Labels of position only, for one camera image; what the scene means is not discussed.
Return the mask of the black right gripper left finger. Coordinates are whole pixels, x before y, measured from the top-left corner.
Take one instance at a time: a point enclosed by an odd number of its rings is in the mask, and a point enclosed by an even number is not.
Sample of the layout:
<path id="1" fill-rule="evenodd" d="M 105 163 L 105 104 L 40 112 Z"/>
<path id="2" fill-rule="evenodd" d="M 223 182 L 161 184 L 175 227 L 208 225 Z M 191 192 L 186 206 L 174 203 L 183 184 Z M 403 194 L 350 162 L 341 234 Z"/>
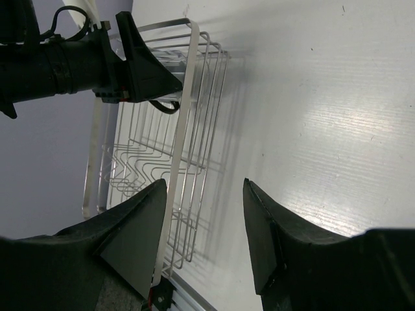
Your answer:
<path id="1" fill-rule="evenodd" d="M 167 201 L 159 179 L 54 235 L 1 239 L 2 310 L 141 310 Z"/>

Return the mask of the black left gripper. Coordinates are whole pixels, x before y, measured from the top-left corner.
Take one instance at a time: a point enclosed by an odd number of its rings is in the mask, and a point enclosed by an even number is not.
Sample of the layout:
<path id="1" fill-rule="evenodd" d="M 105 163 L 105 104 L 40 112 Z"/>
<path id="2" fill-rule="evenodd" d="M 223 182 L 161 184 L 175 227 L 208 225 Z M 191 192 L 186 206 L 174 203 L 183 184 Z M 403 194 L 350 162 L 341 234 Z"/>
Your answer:
<path id="1" fill-rule="evenodd" d="M 41 35 L 41 96 L 91 90 L 103 102 L 143 102 L 179 92 L 183 85 L 151 53 L 129 12 L 116 16 L 126 60 L 110 45 L 108 28 L 86 21 L 69 38 L 56 32 L 58 22 Z"/>

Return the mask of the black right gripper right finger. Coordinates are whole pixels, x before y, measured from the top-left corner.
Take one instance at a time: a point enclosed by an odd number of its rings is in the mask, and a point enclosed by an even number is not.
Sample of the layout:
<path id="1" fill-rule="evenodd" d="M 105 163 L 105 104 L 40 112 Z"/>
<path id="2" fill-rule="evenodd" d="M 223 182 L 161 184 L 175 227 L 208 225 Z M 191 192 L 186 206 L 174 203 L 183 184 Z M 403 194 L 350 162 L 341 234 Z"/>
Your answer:
<path id="1" fill-rule="evenodd" d="M 413 310 L 414 230 L 346 237 L 298 216 L 253 181 L 243 209 L 264 310 Z"/>

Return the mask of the clear round glass cup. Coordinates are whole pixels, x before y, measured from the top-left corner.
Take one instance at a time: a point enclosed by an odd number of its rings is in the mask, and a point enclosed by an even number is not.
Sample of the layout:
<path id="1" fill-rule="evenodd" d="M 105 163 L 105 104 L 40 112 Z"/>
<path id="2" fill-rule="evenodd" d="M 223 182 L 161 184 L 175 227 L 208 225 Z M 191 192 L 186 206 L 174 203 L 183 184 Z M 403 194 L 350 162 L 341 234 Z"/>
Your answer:
<path id="1" fill-rule="evenodd" d="M 121 37 L 119 35 L 111 35 L 110 44 L 115 54 L 118 55 L 120 59 L 126 60 Z M 187 58 L 183 52 L 177 50 L 161 51 L 153 48 L 150 48 L 150 51 L 175 78 L 184 84 Z M 156 98 L 156 100 L 163 105 L 172 106 L 171 102 L 179 102 L 181 101 L 181 97 L 182 90 Z"/>

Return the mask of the dark green ceramic mug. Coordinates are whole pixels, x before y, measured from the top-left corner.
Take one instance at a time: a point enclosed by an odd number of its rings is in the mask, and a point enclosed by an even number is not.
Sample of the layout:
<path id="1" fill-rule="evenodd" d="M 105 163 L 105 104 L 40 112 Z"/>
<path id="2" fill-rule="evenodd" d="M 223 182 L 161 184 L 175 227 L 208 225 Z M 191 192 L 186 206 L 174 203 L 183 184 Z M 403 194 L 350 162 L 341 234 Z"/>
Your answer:
<path id="1" fill-rule="evenodd" d="M 149 103 L 159 110 L 160 112 L 167 114 L 167 115 L 173 115 L 180 109 L 180 103 L 178 101 L 170 101 L 170 106 L 166 106 L 164 103 L 158 101 L 158 100 L 150 100 Z"/>

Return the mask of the aluminium rail frame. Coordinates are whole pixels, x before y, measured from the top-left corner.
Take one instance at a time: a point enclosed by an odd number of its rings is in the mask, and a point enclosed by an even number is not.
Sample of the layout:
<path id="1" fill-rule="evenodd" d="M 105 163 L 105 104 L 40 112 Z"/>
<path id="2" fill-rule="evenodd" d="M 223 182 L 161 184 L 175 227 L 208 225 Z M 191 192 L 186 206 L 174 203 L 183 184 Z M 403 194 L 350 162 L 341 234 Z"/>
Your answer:
<path id="1" fill-rule="evenodd" d="M 141 310 L 215 310 L 196 290 L 182 278 L 161 277 L 158 285 L 150 289 Z"/>

